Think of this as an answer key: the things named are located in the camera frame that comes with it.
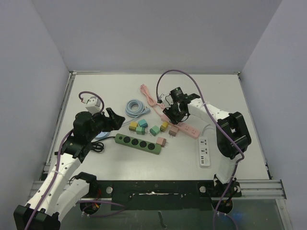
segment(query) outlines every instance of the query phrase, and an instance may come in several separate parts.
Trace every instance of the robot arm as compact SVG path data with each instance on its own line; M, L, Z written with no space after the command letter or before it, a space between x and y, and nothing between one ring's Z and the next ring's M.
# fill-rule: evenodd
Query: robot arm
M165 105L163 113L170 119L173 124L178 124L190 115L195 115L200 119L213 124L210 116L203 106L203 102L196 94L184 94L180 87L173 89L169 94L162 94L161 100ZM251 138L241 113L229 113L206 104L212 117L225 133L245 152L248 145L251 144ZM222 153L219 170L216 174L221 183L229 182L232 172L236 165L236 156L238 150L224 136L219 129L216 129L217 147Z
M100 132L110 132L119 130L125 118L113 112L111 108L106 111L109 117L103 113L91 114L90 112L80 112L73 122L73 136L68 136L61 148L60 165L56 171L56 164L47 176L37 193L27 202L25 206L19 205L14 211L14 219L17 230L24 230L28 221L31 221L29 230L58 230L60 221L76 202L87 195L96 197L98 185L96 176L80 173L76 176L76 181L71 187L63 192L63 189L75 170L81 165L85 157L92 148L91 141ZM57 177L48 195L39 205L33 219L30 219L34 209L41 202L42 194L51 185L54 174Z

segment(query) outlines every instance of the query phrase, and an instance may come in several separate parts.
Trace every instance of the bolt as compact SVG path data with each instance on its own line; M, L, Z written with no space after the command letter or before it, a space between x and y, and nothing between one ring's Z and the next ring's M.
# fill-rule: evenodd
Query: bolt
M112 188L112 187L106 188L106 193L111 194L112 191L113 191L113 188Z
M200 192L201 193L205 193L206 192L206 187L205 186L201 186L200 187Z

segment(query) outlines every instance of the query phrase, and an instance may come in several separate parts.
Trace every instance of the gray wall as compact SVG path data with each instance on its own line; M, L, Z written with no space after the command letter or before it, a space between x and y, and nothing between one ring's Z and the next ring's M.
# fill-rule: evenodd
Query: gray wall
M69 70L240 71L281 0L33 0Z
M242 71L257 132L282 179L295 230L306 229L307 1L283 0Z
M0 225L16 229L47 158L67 68L29 0L0 0Z

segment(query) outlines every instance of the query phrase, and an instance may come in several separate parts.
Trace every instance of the green power strip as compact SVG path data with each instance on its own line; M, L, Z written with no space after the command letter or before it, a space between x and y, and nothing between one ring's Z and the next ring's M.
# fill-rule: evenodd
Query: green power strip
M161 152L161 145L151 143L149 141L129 137L120 133L115 136L115 142L121 145L129 146L138 150L159 154Z

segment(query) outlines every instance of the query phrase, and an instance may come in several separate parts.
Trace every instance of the coiled blue cable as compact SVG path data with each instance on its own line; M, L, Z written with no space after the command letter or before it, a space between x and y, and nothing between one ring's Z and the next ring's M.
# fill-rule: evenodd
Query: coiled blue cable
M137 110L132 110L132 107L134 105L138 106ZM123 123L123 126L128 124L129 122L135 120L136 118L144 115L144 114L148 114L150 112L150 109L145 107L143 102L139 101L138 99L131 99L130 101L127 102L126 104L126 109L125 109L126 114L129 117L133 117L133 119L131 119L130 121L126 121L125 123Z

